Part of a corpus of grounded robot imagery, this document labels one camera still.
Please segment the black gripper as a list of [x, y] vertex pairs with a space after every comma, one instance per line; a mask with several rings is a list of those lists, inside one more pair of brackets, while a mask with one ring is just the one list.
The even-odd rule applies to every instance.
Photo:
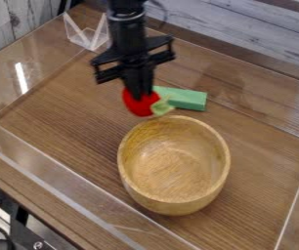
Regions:
[[96, 82], [122, 78], [138, 101], [151, 95], [155, 67], [175, 59], [174, 37], [148, 36], [147, 2], [107, 0], [111, 47], [91, 60]]

